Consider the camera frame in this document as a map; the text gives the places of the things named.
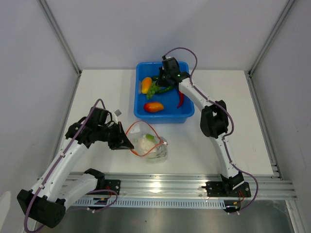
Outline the grey toy fish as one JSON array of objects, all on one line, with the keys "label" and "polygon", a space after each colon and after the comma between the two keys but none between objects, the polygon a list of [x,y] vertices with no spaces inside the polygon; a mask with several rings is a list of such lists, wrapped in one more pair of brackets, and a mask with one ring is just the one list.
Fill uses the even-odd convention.
[{"label": "grey toy fish", "polygon": [[165,162],[167,158],[168,158],[168,153],[162,151],[158,153],[157,155],[147,157],[146,161],[148,163],[162,163],[162,162]]}]

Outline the white toy cauliflower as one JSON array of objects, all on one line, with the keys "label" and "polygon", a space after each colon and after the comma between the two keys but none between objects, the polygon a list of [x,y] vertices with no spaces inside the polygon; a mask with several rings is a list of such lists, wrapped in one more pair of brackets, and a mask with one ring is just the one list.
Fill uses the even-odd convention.
[{"label": "white toy cauliflower", "polygon": [[155,150],[157,146],[156,137],[147,133],[135,141],[135,152],[139,156],[147,155]]}]

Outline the green toy lettuce leaf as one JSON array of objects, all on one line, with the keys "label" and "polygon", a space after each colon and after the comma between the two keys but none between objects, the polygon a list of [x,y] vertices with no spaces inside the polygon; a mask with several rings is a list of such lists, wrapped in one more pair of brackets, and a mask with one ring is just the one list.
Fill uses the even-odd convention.
[{"label": "green toy lettuce leaf", "polygon": [[147,94],[146,94],[146,98],[147,98],[148,100],[150,100],[150,99],[153,97],[153,95],[154,95],[160,88],[161,88],[161,87],[159,87],[158,85],[156,85],[156,81],[153,81],[152,84],[151,84],[151,86],[150,86],[150,88],[149,88],[149,90],[148,90],[148,92],[147,92]]}]

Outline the clear orange-zipper zip bag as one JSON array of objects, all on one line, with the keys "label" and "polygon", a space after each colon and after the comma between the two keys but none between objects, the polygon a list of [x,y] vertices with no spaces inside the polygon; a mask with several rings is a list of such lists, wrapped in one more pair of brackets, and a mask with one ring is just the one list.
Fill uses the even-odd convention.
[{"label": "clear orange-zipper zip bag", "polygon": [[168,142],[149,123],[136,121],[125,134],[134,146],[130,151],[143,161],[162,163],[167,160]]}]

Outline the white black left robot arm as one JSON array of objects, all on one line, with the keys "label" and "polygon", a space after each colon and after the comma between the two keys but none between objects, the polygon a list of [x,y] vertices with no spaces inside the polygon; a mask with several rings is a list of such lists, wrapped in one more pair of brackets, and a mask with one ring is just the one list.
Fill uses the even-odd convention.
[{"label": "white black left robot arm", "polygon": [[27,227],[28,218],[49,228],[56,227],[66,210],[86,194],[106,192],[118,195],[118,191],[107,188],[105,174],[92,168],[66,188],[63,184],[79,159],[95,142],[106,142],[111,150],[133,149],[133,144],[118,121],[120,114],[118,110],[110,112],[94,107],[88,116],[69,127],[58,155],[41,178],[30,190],[22,189],[17,195],[25,214],[24,227]]}]

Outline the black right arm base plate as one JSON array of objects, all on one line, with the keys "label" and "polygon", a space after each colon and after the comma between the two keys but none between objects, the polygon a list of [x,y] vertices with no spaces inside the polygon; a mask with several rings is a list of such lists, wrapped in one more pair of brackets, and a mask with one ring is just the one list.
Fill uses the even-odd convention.
[{"label": "black right arm base plate", "polygon": [[201,186],[207,192],[208,197],[251,197],[251,191],[249,183],[244,182],[240,186],[232,189],[229,188],[228,184],[224,182],[206,182],[205,185]]}]

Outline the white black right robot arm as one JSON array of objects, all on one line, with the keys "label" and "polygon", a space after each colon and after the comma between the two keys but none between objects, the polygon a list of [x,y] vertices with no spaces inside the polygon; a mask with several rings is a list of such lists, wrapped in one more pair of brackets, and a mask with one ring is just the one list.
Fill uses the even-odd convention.
[{"label": "white black right robot arm", "polygon": [[223,100],[215,101],[196,87],[191,75],[180,70],[178,61],[173,57],[162,57],[157,84],[163,87],[172,86],[186,95],[200,110],[200,129],[210,138],[222,166],[221,185],[215,191],[217,197],[233,196],[244,183],[242,173],[235,167],[227,137],[232,134],[228,126],[232,122]]}]

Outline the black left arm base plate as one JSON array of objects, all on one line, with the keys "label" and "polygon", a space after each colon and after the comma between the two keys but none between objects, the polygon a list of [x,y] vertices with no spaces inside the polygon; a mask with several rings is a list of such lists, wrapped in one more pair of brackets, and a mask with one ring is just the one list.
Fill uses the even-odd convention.
[{"label": "black left arm base plate", "polygon": [[121,189],[121,180],[105,180],[104,188],[113,190],[119,194]]}]

